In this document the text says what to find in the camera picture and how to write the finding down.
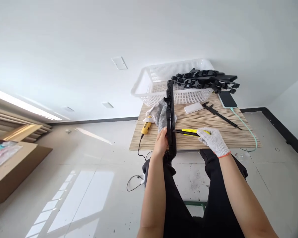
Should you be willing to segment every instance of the black plastic frame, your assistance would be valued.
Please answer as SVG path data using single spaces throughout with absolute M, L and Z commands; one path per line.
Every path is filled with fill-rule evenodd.
M 171 162 L 176 156 L 176 138 L 175 138 L 175 121 L 174 121 L 174 101 L 173 101 L 173 81 L 168 81 L 167 97 L 165 102 L 167 103 L 167 136 L 169 150 L 163 156 L 165 162 Z

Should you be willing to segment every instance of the power cord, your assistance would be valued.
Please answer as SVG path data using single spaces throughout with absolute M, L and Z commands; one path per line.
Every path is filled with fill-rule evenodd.
M 243 150 L 243 151 L 247 151 L 247 152 L 253 152 L 253 151 L 255 151 L 256 149 L 257 149 L 257 140 L 256 140 L 256 137 L 255 137 L 255 135 L 253 134 L 253 132 L 251 132 L 251 130 L 248 128 L 248 126 L 243 122 L 243 120 L 234 112 L 234 109 L 232 108 L 232 107 L 230 107 L 230 109 L 231 109 L 231 111 L 235 114 L 235 116 L 237 116 L 240 120 L 241 120 L 241 122 L 244 124 L 244 126 L 246 126 L 246 128 L 249 130 L 249 132 L 252 134 L 252 136 L 254 137 L 254 140 L 255 140 L 255 143 L 256 143 L 256 147 L 255 147 L 255 149 L 253 149 L 253 150 L 244 150 L 244 149 L 242 149 L 241 148 L 241 150 Z
M 143 178 L 142 178 L 140 175 L 134 175 L 134 176 L 132 176 L 132 177 L 129 179 L 129 181 L 128 181 L 128 183 L 127 183 L 127 186 L 126 186 L 126 189 L 127 189 L 128 192 L 131 192 L 131 191 L 135 190 L 137 187 L 139 187 L 140 185 L 142 185 L 142 183 L 141 183 L 141 184 L 139 184 L 137 187 L 133 188 L 132 190 L 128 190 L 128 184 L 129 184 L 130 180 L 131 180 L 133 177 L 141 178 L 141 179 L 143 180 Z
M 145 161 L 147 161 L 147 157 L 148 157 L 148 155 L 149 155 L 152 151 L 150 151 L 150 152 L 146 155 L 146 157 L 145 157 L 144 155 L 140 155 L 140 154 L 139 154 L 140 143 L 141 143 L 141 139 L 143 138 L 143 136 L 144 136 L 144 134 L 142 134 L 141 137 L 140 137 L 140 141 L 139 141 L 139 146 L 138 146 L 137 154 L 138 154 L 139 156 L 142 156 L 142 157 L 145 159 Z M 126 189 L 127 189 L 128 192 L 131 192 L 131 191 L 135 190 L 137 187 L 139 187 L 140 185 L 142 185 L 142 183 L 140 183 L 140 184 L 139 184 L 137 187 L 135 187 L 134 189 L 132 189 L 132 190 L 128 190 L 128 184 L 130 183 L 130 180 L 131 180 L 133 177 L 141 178 L 141 179 L 143 180 L 143 178 L 142 178 L 140 175 L 134 175 L 134 176 L 132 176 L 132 177 L 129 179 L 129 181 L 128 181 L 128 183 L 127 183 L 127 186 L 126 186 Z
M 140 155 L 140 154 L 139 154 L 140 143 L 141 143 L 141 139 L 143 138 L 143 136 L 144 136 L 144 134 L 142 134 L 141 137 L 140 137 L 140 141 L 139 141 L 139 146 L 138 146 L 138 151 L 137 151 L 137 153 L 138 153 L 139 156 L 142 156 L 142 157 L 145 159 L 145 161 L 147 161 L 147 158 L 146 158 L 144 155 Z

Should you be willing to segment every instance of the white plastic basket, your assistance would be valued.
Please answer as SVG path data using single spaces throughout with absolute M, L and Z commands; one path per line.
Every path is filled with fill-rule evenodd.
M 167 82 L 176 74 L 188 73 L 191 69 L 214 70 L 210 61 L 204 59 L 187 60 L 175 63 L 152 65 L 142 69 L 138 80 L 131 89 L 130 94 L 141 98 L 147 106 L 158 105 L 166 97 Z M 213 89 L 181 89 L 174 85 L 174 103 L 196 103 L 206 101 Z

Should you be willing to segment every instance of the black cable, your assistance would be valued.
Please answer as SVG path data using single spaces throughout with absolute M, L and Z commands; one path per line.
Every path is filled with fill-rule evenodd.
M 147 156 L 148 156 L 148 154 L 150 154 L 152 151 L 150 151 L 150 152 L 146 155 L 146 157 L 145 157 L 144 155 L 140 155 L 140 154 L 139 154 L 140 143 L 141 143 L 141 139 L 143 138 L 143 136 L 144 136 L 144 134 L 142 134 L 141 137 L 140 137 L 140 141 L 139 141 L 139 146 L 138 146 L 137 154 L 138 154 L 139 156 L 142 156 L 142 157 L 145 159 L 145 161 L 147 161 Z
M 141 179 L 143 180 L 143 178 L 142 178 L 140 175 L 134 175 L 134 176 L 132 176 L 132 177 L 129 179 L 129 181 L 128 181 L 128 183 L 127 183 L 127 186 L 126 186 L 126 189 L 127 189 L 128 192 L 131 192 L 131 191 L 135 190 L 137 187 L 139 187 L 139 186 L 141 185 L 141 184 L 139 184 L 139 185 L 138 185 L 137 187 L 135 187 L 134 189 L 132 189 L 132 190 L 128 190 L 128 184 L 129 184 L 130 180 L 131 180 L 133 177 L 141 178 Z
M 139 154 L 140 143 L 141 143 L 141 139 L 143 138 L 143 136 L 144 136 L 144 134 L 141 135 L 137 153 L 138 153 L 139 156 L 142 156 L 142 157 L 145 159 L 145 161 L 147 161 L 147 157 L 148 157 L 148 155 L 149 155 L 152 151 L 150 151 L 150 152 L 146 155 L 146 157 L 145 157 L 144 155 L 140 155 L 140 154 Z M 133 177 L 137 177 L 137 178 L 141 178 L 141 179 L 143 179 L 140 175 L 134 175 L 134 176 L 132 176 L 132 177 L 129 179 L 129 181 L 128 181 L 128 183 L 127 183 L 127 186 L 126 186 L 126 189 L 127 189 L 128 192 L 131 192 L 131 191 L 135 190 L 137 187 L 139 187 L 139 186 L 141 185 L 141 184 L 139 184 L 139 185 L 138 185 L 137 187 L 135 187 L 134 189 L 132 189 L 132 190 L 128 190 L 128 184 L 129 184 L 130 180 L 131 180 Z
M 141 139 L 143 138 L 143 136 L 144 136 L 144 134 L 142 134 L 141 137 L 140 137 L 140 141 L 139 141 L 139 146 L 138 146 L 138 151 L 137 151 L 137 153 L 138 153 L 139 156 L 142 156 L 142 157 L 145 159 L 145 161 L 147 161 L 147 159 L 146 159 L 145 156 L 139 154 L 140 143 L 141 143 Z

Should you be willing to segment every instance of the white work glove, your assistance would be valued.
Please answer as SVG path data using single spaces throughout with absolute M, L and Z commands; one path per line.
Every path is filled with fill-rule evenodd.
M 150 110 L 146 112 L 146 116 L 151 116 L 151 117 L 147 117 L 143 119 L 143 122 L 154 123 L 156 120 L 157 111 L 158 111 L 158 106 L 153 106 Z
M 218 158 L 224 157 L 231 153 L 218 129 L 202 127 L 198 129 L 197 134 L 200 136 L 199 141 L 209 146 Z

